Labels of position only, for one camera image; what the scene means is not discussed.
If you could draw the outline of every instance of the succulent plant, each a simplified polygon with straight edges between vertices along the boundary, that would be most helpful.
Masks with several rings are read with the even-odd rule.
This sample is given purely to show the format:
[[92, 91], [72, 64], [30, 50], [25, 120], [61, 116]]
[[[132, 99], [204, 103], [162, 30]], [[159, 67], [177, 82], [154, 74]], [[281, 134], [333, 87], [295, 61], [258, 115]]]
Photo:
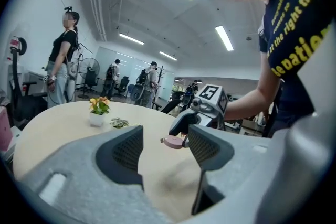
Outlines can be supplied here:
[[111, 120], [111, 123], [110, 123], [114, 128], [117, 128], [117, 129], [120, 129], [120, 128], [123, 128], [123, 127], [128, 127], [130, 126], [129, 122], [126, 121], [126, 120], [122, 120], [120, 118], [114, 118]]

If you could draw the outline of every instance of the office chair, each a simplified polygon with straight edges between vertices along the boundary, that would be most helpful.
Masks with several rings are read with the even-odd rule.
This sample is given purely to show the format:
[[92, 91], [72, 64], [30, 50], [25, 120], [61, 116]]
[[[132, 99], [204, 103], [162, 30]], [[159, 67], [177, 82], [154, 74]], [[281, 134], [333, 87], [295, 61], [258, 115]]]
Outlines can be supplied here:
[[122, 93], [126, 92], [126, 87], [129, 82], [130, 80], [128, 79], [128, 77], [123, 77], [120, 81], [119, 87], [114, 87], [118, 91], [118, 93], [114, 94], [114, 96], [122, 96], [126, 98], [127, 93], [126, 96], [122, 95]]
[[41, 112], [47, 110], [48, 103], [43, 97], [47, 96], [46, 92], [43, 93], [34, 93], [29, 95], [29, 88], [31, 85], [37, 84], [36, 81], [27, 81], [23, 85], [26, 86], [25, 95], [22, 95], [18, 75], [17, 75], [17, 55], [23, 55], [27, 49], [27, 43], [24, 38], [19, 38], [20, 46], [11, 47], [11, 53], [13, 54], [13, 82], [9, 82], [11, 88], [11, 114], [14, 121], [18, 122], [20, 126], [18, 128], [23, 130], [27, 123], [40, 114]]
[[96, 90], [93, 90], [92, 87], [98, 85], [98, 80], [97, 74], [93, 70], [87, 70], [86, 76], [85, 76], [85, 81], [84, 81], [84, 86], [83, 86], [83, 94], [78, 95], [79, 98], [82, 99], [88, 99], [89, 96], [85, 94], [85, 90], [87, 89], [86, 86], [88, 87], [88, 92], [96, 92]]
[[128, 93], [131, 93], [131, 92], [132, 92], [133, 88], [134, 88], [134, 84], [129, 84], [129, 85], [127, 86], [127, 92], [126, 92], [126, 96], [125, 96], [125, 98], [127, 98]]

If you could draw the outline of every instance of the hand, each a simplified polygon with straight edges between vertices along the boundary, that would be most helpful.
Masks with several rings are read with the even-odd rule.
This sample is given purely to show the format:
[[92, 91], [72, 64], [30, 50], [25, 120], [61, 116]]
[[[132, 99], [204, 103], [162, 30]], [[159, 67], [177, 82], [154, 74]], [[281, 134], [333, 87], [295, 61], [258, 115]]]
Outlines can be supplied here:
[[47, 85], [48, 85], [48, 90], [50, 92], [54, 92], [55, 91], [55, 82], [54, 82], [54, 80], [49, 79]]

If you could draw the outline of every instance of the white flower pot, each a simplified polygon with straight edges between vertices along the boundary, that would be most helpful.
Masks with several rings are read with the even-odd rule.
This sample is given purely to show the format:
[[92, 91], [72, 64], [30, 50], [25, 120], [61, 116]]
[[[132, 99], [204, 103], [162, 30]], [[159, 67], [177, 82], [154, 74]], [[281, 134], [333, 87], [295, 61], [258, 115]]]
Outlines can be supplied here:
[[90, 112], [91, 125], [100, 127], [103, 125], [104, 120], [105, 120], [105, 113], [103, 115], [98, 115]]

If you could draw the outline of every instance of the pink bag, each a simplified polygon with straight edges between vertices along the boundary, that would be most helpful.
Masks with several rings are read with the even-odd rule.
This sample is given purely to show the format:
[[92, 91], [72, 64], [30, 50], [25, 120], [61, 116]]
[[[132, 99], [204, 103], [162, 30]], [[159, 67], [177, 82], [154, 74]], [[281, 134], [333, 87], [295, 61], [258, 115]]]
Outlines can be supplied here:
[[4, 106], [0, 106], [0, 150], [7, 151], [10, 142], [13, 139], [13, 133], [11, 131], [11, 125], [7, 115], [7, 109]]

